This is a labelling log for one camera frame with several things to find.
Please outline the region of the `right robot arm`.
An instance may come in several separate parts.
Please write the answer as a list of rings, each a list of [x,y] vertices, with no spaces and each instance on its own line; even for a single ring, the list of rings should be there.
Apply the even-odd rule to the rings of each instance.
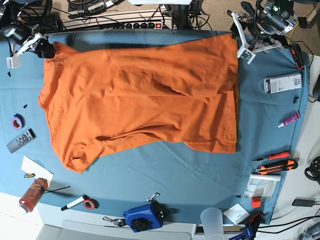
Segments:
[[[9,60],[18,58],[25,52],[36,54],[39,58],[52,59],[55,48],[49,43],[48,36],[40,24],[28,25],[20,19],[23,8],[31,0],[2,0],[0,2],[0,33],[9,46]]]

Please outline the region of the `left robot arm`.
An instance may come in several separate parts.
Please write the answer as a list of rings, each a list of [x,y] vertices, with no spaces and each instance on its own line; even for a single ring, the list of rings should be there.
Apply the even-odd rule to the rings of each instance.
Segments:
[[[244,13],[239,14],[227,9],[232,17],[231,37],[241,41],[241,56],[253,56],[275,48],[289,48],[285,34],[293,30],[298,17],[294,3],[290,0],[258,0],[255,7],[242,1]]]

